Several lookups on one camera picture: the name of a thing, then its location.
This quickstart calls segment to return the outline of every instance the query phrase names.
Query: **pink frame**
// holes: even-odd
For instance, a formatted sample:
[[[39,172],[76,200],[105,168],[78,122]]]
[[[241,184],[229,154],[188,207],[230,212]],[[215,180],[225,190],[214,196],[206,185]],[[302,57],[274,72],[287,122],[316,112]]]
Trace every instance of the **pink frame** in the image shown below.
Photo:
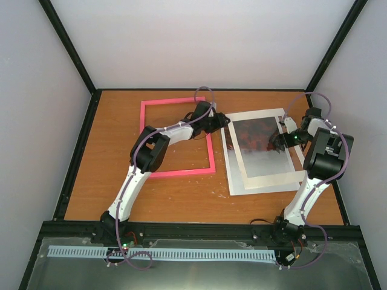
[[[205,101],[205,97],[196,97],[199,101]],[[177,103],[190,103],[194,102],[194,98],[166,98],[163,100],[150,100],[142,101],[140,108],[140,133],[145,128],[145,107],[150,105],[166,105],[166,104],[177,104]],[[210,167],[200,168],[200,169],[187,169],[187,170],[174,170],[174,171],[165,171],[165,172],[154,172],[151,174],[151,178],[157,177],[173,177],[173,176],[187,176],[187,175],[198,175],[198,174],[209,174],[215,173],[215,158],[213,155],[212,141],[210,134],[206,137],[207,140],[207,150],[208,150],[208,159],[210,161]]]

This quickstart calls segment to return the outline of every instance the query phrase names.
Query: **wall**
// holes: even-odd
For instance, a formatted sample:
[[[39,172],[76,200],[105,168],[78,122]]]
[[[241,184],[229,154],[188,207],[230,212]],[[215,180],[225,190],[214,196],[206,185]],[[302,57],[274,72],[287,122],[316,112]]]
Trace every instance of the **wall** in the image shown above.
[[[98,88],[304,89],[354,0],[53,0]]]
[[[0,281],[17,289],[90,96],[38,1],[0,0],[0,27]]]
[[[354,136],[349,168],[339,185],[351,223],[361,226],[383,289],[387,289],[386,14],[386,1],[368,1],[316,89],[331,98],[333,123]]]

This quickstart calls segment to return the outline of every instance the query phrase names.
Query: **brown tabletop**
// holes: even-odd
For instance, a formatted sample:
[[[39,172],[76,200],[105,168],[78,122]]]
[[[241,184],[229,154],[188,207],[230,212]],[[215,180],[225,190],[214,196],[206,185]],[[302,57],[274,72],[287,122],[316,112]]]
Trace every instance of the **brown tabletop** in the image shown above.
[[[223,113],[286,108],[299,92],[217,91],[217,111]],[[208,92],[201,92],[210,100]],[[140,102],[191,97],[190,91],[103,91],[66,212],[66,220],[99,220],[125,179],[129,153],[139,135]],[[297,124],[308,108],[301,98],[289,116]],[[146,124],[175,124],[194,103],[146,108]],[[246,224],[254,218],[272,221],[295,192],[229,196],[220,131],[211,136],[216,173],[174,178],[149,178],[134,203],[130,221]],[[208,167],[206,139],[182,141],[168,148],[160,171]],[[342,225],[332,186],[311,210],[315,224]]]

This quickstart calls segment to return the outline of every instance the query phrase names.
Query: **robotic arm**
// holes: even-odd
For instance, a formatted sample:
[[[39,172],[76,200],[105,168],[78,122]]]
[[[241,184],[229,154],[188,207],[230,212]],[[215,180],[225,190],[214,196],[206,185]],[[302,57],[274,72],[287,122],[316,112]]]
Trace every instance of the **robotic arm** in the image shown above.
[[[101,216],[102,225],[107,232],[114,234],[118,206],[119,222],[129,219],[133,203],[140,189],[151,173],[161,166],[168,146],[179,141],[193,139],[202,131],[207,134],[213,133],[230,123],[230,119],[223,113],[217,113],[214,107],[206,115],[210,106],[209,102],[200,101],[194,112],[188,113],[176,125],[170,126],[168,130],[158,130],[152,126],[144,128],[131,150],[131,162],[125,181],[108,211]]]
[[[274,222],[274,241],[287,243],[289,240],[297,241],[306,219],[320,194],[329,186],[322,181],[338,174],[345,161],[345,148],[340,136],[331,130],[321,118],[321,109],[310,108],[302,119],[300,128],[297,128],[291,118],[286,118],[281,123],[287,128],[287,133],[271,137],[271,142],[277,151],[301,145],[303,149],[311,141],[311,146],[305,157],[303,168],[305,177],[294,199],[283,209]],[[353,137],[343,134],[349,152],[353,144]]]

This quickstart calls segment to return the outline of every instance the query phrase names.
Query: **white wall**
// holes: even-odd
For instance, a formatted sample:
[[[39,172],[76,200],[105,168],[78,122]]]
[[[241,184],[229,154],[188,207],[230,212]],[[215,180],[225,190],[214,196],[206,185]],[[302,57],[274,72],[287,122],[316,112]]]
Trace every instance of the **white wall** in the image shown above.
[[[307,87],[354,0],[53,0],[98,88]]]
[[[316,89],[330,96],[333,123],[354,136],[349,168],[339,185],[351,223],[360,224],[363,231],[383,289],[387,289],[386,15],[386,1],[368,1]]]
[[[1,289],[52,219],[89,93],[39,2],[0,0]]]

